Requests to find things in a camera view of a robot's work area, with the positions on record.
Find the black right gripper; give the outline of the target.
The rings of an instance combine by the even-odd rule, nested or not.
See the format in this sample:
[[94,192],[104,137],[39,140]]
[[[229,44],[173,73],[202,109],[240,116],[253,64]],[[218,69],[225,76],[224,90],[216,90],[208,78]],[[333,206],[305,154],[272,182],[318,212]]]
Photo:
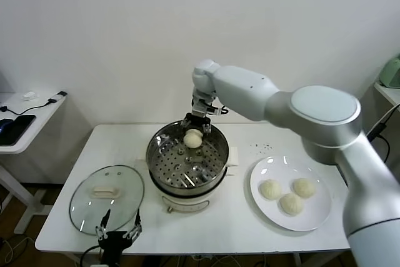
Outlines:
[[192,113],[187,113],[182,120],[183,131],[186,132],[187,130],[189,130],[190,126],[202,127],[204,135],[210,134],[212,130],[211,120],[208,117],[200,117]]

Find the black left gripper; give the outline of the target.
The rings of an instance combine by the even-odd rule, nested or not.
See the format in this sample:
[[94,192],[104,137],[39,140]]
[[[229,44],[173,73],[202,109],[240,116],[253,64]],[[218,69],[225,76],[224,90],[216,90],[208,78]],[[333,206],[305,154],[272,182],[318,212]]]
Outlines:
[[134,226],[129,231],[109,231],[106,233],[106,227],[111,215],[111,210],[107,210],[102,217],[101,222],[95,227],[98,244],[103,250],[101,264],[107,266],[120,266],[121,256],[125,249],[132,246],[143,231],[141,224],[140,209],[136,212]]

